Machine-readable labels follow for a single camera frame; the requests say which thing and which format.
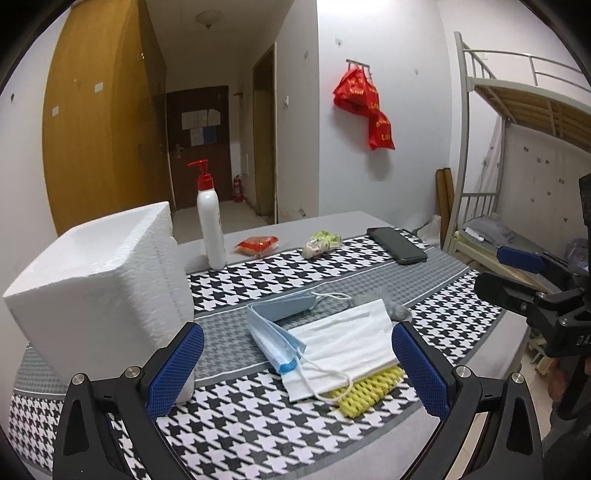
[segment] blue gripper pad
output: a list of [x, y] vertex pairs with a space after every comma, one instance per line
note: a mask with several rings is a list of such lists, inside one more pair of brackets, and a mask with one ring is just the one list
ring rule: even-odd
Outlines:
[[499, 247], [496, 251], [496, 259], [503, 265], [519, 268], [526, 272], [542, 273], [546, 269], [546, 263], [539, 255], [511, 247]]
[[392, 330], [392, 350], [413, 383], [427, 413], [443, 420], [450, 408], [447, 384], [404, 323], [396, 324]]
[[178, 394], [203, 353], [205, 335], [195, 324], [175, 348], [150, 384], [146, 411], [152, 421], [168, 415]]

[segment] ceiling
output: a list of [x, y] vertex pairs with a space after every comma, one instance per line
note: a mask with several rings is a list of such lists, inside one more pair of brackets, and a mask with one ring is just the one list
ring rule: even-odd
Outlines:
[[[239, 57], [278, 15], [285, 16], [289, 0], [147, 0], [164, 60], [207, 55]], [[224, 17], [208, 30], [195, 15], [220, 10]]]

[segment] blue face mask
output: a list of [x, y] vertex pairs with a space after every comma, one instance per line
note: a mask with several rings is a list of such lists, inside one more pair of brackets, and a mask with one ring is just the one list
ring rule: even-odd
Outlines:
[[246, 307], [246, 319], [252, 338], [280, 375], [297, 367], [298, 360], [306, 350], [306, 344], [274, 322], [309, 310], [316, 304], [318, 297], [351, 299], [344, 294], [299, 292], [278, 299], [254, 302]]

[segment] yellow foam net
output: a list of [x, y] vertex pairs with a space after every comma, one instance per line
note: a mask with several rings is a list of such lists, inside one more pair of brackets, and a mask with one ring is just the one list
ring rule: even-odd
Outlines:
[[[403, 376], [404, 370], [396, 365], [355, 382], [349, 395], [337, 403], [339, 410], [343, 415], [354, 419], [389, 394]], [[325, 396], [334, 398], [346, 389], [347, 387], [337, 388]]]

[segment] red bag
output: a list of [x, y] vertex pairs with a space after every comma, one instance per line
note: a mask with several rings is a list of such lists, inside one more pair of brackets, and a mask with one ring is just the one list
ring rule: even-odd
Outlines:
[[376, 148], [390, 148], [394, 150], [392, 142], [392, 125], [390, 120], [382, 112], [369, 119], [369, 147], [372, 150]]
[[379, 111], [378, 91], [367, 80], [365, 69], [348, 70], [333, 93], [335, 105], [354, 115], [369, 117]]

